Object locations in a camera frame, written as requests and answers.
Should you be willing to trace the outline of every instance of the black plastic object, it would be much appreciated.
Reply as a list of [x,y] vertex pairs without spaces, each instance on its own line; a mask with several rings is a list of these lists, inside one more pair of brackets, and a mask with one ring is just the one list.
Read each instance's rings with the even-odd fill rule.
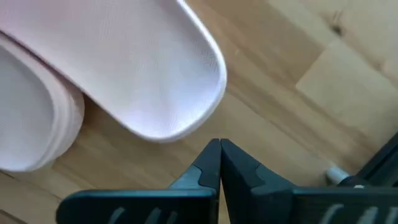
[[231,223],[285,223],[294,184],[222,139],[221,179]]
[[62,201],[57,223],[217,223],[220,163],[221,144],[214,139],[169,189],[78,192]]
[[398,186],[398,133],[356,174],[373,186]]
[[397,189],[297,187],[227,139],[210,141],[168,189],[75,193],[60,204],[57,223],[214,224],[220,178],[234,224],[398,223]]
[[398,223],[393,188],[296,188],[290,223]]

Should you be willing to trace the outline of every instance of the hardwood floor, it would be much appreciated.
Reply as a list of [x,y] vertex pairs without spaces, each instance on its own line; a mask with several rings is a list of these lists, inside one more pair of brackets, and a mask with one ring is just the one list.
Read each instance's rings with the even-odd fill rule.
[[78,190],[167,187],[212,138],[231,139],[297,185],[324,185],[333,164],[356,173],[398,130],[398,89],[331,29],[333,11],[324,17],[309,2],[189,0],[228,66],[227,92],[210,119],[182,140],[154,144],[86,99],[80,135],[52,167],[0,173],[0,210],[53,223],[59,201]]

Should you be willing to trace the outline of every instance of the wooden floor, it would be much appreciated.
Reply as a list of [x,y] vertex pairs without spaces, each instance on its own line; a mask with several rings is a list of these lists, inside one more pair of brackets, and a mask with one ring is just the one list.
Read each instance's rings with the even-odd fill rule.
[[[324,185],[333,164],[354,174],[398,131],[397,82],[349,43],[355,32],[334,32],[309,2],[189,0],[228,66],[211,118],[180,141],[154,144],[86,99],[81,133],[52,167],[0,173],[0,210],[54,223],[59,201],[78,190],[167,187],[212,138],[231,139],[297,185]],[[224,200],[220,221],[228,222]]]

